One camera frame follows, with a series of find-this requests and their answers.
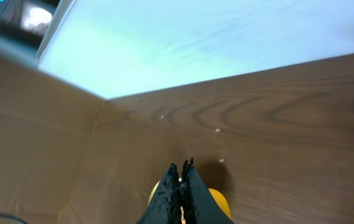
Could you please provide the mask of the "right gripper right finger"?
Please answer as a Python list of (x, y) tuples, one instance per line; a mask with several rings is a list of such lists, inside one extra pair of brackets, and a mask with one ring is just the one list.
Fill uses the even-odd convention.
[(193, 158), (183, 164), (181, 206), (188, 224), (233, 224), (213, 199), (194, 166)]

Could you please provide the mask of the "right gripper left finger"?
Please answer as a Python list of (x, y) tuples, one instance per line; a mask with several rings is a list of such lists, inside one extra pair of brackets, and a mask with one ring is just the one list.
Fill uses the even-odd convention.
[(180, 184), (177, 166), (171, 163), (137, 224), (181, 223)]

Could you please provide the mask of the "yellow measuring scoop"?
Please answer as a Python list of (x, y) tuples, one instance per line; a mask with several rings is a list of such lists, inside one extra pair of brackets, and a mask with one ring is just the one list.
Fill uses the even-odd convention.
[[(153, 198), (154, 196), (154, 193), (156, 192), (157, 190), (157, 187), (159, 185), (159, 181), (156, 183), (156, 185), (153, 187), (153, 189), (151, 190), (151, 193), (149, 195), (149, 200), (148, 200), (148, 203), (147, 205), (150, 204), (151, 202), (151, 199)], [(220, 209), (224, 212), (224, 214), (229, 218), (231, 219), (231, 212), (230, 212), (230, 207), (229, 207), (229, 204), (226, 200), (226, 198), (224, 197), (224, 195), (215, 190), (215, 189), (209, 189), (209, 192), (211, 193), (213, 199), (216, 201), (217, 205), (220, 207)]]

